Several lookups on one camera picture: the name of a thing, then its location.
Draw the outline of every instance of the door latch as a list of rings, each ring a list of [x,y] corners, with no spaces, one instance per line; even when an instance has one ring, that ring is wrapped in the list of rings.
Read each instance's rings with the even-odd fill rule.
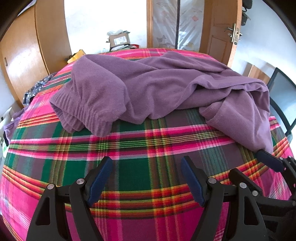
[[[242,34],[240,33],[240,29],[237,28],[236,23],[233,23],[232,28],[227,27],[225,31],[226,30],[232,31],[232,33],[227,33],[227,35],[230,37],[230,42],[237,45],[237,42],[241,40],[239,37],[242,36]]]

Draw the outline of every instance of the black chair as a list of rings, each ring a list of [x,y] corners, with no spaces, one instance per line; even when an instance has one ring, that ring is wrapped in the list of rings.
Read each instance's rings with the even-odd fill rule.
[[[270,114],[281,125],[288,141],[296,124],[296,85],[280,69],[276,68],[267,84],[269,89]]]

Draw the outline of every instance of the patterned fabric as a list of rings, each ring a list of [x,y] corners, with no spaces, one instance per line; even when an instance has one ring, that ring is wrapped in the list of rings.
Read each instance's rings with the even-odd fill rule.
[[[137,49],[108,53],[137,60],[160,56],[167,49]],[[186,56],[207,55],[177,50]],[[189,155],[208,176],[230,184],[228,171],[238,167],[262,187],[264,194],[288,199],[282,176],[258,163],[254,153],[208,126],[198,109],[176,110],[141,125],[116,121],[112,133],[99,138],[84,129],[66,132],[49,99],[71,80],[73,63],[47,83],[34,98],[9,146],[3,169],[0,205],[5,224],[16,240],[25,240],[31,218],[48,183],[69,185],[85,177],[104,156],[113,159],[113,172],[100,200],[91,208],[106,241],[187,241],[203,209],[194,202],[180,170]],[[274,117],[270,118],[274,155],[292,155]],[[73,240],[79,240],[71,206],[66,205]],[[227,216],[224,204],[215,240],[221,240]]]
[[[51,78],[54,77],[56,74],[57,73],[55,72],[44,77],[42,80],[37,81],[37,83],[24,94],[22,103],[25,105],[29,105],[33,98],[42,90],[43,86],[45,86],[46,83],[50,81]]]

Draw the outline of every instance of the black clamp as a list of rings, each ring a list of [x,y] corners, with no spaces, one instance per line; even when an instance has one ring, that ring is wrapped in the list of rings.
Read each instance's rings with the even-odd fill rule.
[[[191,241],[214,239],[223,202],[229,202],[223,241],[268,241],[269,230],[263,216],[283,217],[295,209],[294,200],[264,197],[262,189],[236,168],[229,172],[234,185],[224,185],[208,177],[188,156],[182,159],[181,169],[194,200],[205,207]]]
[[[104,241],[89,207],[100,198],[112,165],[111,158],[104,157],[97,168],[72,185],[49,184],[36,207],[26,240],[72,241],[65,211],[65,203],[69,203],[81,241]]]

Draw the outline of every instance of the cardboard box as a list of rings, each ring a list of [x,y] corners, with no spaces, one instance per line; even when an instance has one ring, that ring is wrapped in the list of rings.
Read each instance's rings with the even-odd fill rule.
[[[82,49],[80,49],[76,54],[74,54],[74,56],[73,56],[71,59],[69,59],[69,60],[67,61],[67,63],[71,63],[71,62],[73,62],[73,61],[79,59],[79,58],[82,57],[83,55],[85,55],[85,52],[84,52]]]
[[[120,45],[130,44],[128,33],[121,33],[117,35],[109,36],[110,47],[116,47]]]

